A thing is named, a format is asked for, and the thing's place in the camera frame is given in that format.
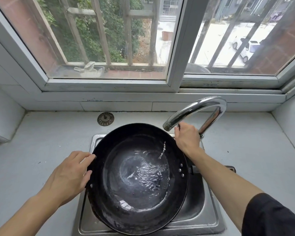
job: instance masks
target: sink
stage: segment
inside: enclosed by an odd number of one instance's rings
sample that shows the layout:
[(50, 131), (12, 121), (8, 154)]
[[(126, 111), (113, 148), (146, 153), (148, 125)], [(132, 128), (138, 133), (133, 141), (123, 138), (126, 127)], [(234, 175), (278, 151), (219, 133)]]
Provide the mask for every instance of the sink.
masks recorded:
[[(93, 136), (90, 152), (105, 136)], [(189, 184), (185, 202), (175, 218), (164, 228), (150, 234), (152, 236), (218, 234), (225, 230), (225, 224), (216, 197), (208, 184), (190, 161), (192, 173), (189, 174)], [(72, 236), (119, 236), (99, 221), (92, 212), (90, 202), (83, 191), (80, 195)]]

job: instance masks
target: white countertop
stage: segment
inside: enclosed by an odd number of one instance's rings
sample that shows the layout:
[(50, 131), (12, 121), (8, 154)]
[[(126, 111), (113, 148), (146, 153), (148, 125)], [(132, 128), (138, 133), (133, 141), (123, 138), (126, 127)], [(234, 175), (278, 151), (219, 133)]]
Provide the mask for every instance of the white countertop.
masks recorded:
[[(113, 113), (112, 125), (97, 123), (99, 112), (30, 112), (10, 143), (0, 145), (0, 226), (46, 182), (71, 151), (89, 151), (92, 136), (133, 122), (161, 127), (173, 113)], [(209, 113), (186, 122), (200, 127)], [(206, 152), (260, 187), (295, 213), (295, 149), (269, 113), (225, 113), (207, 131)], [(78, 197), (62, 206), (37, 235), (70, 236)], [(240, 233), (222, 210), (227, 229)]]

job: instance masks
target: faucet spout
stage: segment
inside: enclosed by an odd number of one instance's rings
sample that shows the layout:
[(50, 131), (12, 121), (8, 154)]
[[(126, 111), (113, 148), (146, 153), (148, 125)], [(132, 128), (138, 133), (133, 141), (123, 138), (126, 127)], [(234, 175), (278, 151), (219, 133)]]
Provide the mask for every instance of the faucet spout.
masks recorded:
[(163, 128), (165, 131), (170, 131), (174, 126), (176, 126), (179, 122), (181, 122), (186, 117), (204, 110), (209, 107), (216, 107), (215, 111), (211, 114), (211, 116), (205, 121), (205, 123), (199, 129), (199, 135), (202, 139), (204, 137), (205, 131), (217, 120), (219, 119), (227, 108), (227, 102), (224, 98), (219, 96), (206, 97), (197, 100), (194, 103), (189, 104), (187, 107), (182, 110), (176, 112), (172, 115), (164, 124)]

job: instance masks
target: dirt ground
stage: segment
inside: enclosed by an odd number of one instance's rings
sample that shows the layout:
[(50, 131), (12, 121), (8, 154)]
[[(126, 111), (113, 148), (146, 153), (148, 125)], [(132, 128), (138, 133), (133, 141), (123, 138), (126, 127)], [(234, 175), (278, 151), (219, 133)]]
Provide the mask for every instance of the dirt ground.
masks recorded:
[(139, 51), (133, 56), (134, 63), (148, 63), (151, 39), (151, 19), (142, 19), (145, 36), (139, 36)]

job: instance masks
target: green bush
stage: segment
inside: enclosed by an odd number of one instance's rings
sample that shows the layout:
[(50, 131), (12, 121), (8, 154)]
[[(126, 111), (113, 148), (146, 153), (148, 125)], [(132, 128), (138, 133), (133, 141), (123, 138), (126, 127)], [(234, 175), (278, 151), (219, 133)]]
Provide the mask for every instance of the green bush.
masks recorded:
[[(58, 0), (37, 0), (50, 24), (64, 55), (69, 62), (82, 62), (77, 45)], [(90, 0), (68, 0), (70, 7), (92, 9)], [(121, 52), (125, 50), (125, 32), (122, 18), (122, 0), (99, 0), (104, 28), (112, 62), (126, 62)], [(130, 0), (130, 9), (142, 10), (141, 0)], [(76, 16), (84, 48), (90, 61), (105, 62), (104, 53), (97, 31), (96, 20), (90, 16)], [(138, 51), (138, 37), (144, 35), (141, 19), (131, 20), (132, 52)]]

